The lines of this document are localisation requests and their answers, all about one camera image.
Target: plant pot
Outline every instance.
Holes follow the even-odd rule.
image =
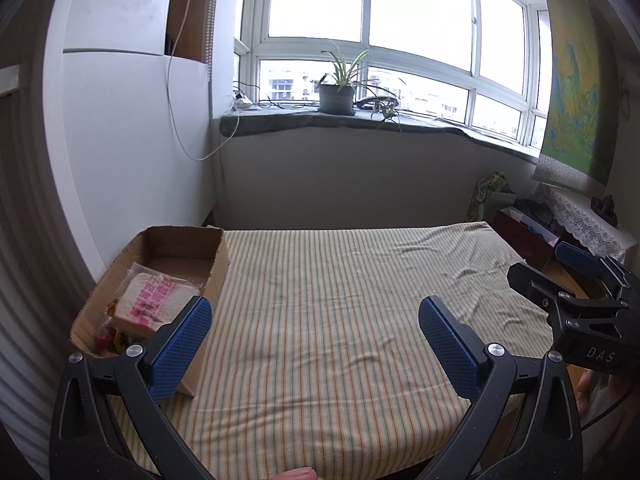
[[[338,85],[320,85],[320,109],[331,115],[355,115],[353,109],[353,87]]]

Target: lace tablecloth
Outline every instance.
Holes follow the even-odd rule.
[[[540,184],[534,197],[546,202],[558,223],[596,256],[611,256],[624,265],[638,245],[620,224],[613,227],[596,215],[585,196]]]

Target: white window frame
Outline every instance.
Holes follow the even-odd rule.
[[[409,73],[468,90],[464,124],[477,132],[486,133],[489,138],[495,137],[497,134],[489,134],[480,128],[471,126],[476,96],[482,94],[516,109],[520,112],[520,124],[516,139],[513,140],[510,137],[500,135],[501,144],[511,140],[514,144],[519,144],[538,152],[539,150],[530,146],[534,120],[536,116],[546,119],[547,115],[536,108],[540,81],[538,11],[547,9],[540,6],[528,6],[520,0],[513,1],[522,7],[525,23],[524,91],[522,94],[480,75],[482,45],[480,0],[471,0],[474,26],[472,31],[471,70],[469,72],[434,59],[418,56],[417,54],[371,46],[369,44],[371,0],[363,0],[361,41],[332,41],[340,47],[340,50],[347,58],[353,58],[363,50],[368,49],[370,52],[364,63],[365,68],[373,66],[384,70]],[[271,0],[244,0],[241,38],[236,38],[234,52],[240,56],[240,81],[250,85],[258,85],[260,62],[264,60],[327,61],[326,56],[321,53],[321,50],[327,50],[326,39],[269,37],[270,3]],[[367,70],[364,71],[364,77],[368,77]],[[253,101],[258,100],[256,87],[247,86],[242,90]],[[364,92],[365,90],[363,89],[358,90],[360,96],[364,96]]]

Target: metal screw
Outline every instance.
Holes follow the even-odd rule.
[[[556,352],[555,350],[552,350],[551,352],[549,352],[549,360],[553,361],[555,363],[561,363],[562,362],[562,354],[560,352]]]
[[[138,357],[140,354],[142,354],[142,346],[140,345],[131,345],[127,348],[127,355],[129,357]]]
[[[489,345],[489,354],[500,357],[504,355],[504,348],[498,345],[498,343],[491,343]]]
[[[80,361],[82,361],[82,352],[73,352],[69,356],[69,362],[73,365],[79,363]]]

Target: small sculpture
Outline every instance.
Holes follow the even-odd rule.
[[[596,213],[596,215],[613,227],[618,225],[618,216],[613,211],[615,206],[616,203],[613,202],[613,197],[611,195],[607,195],[602,200],[596,197],[591,199],[591,209]]]

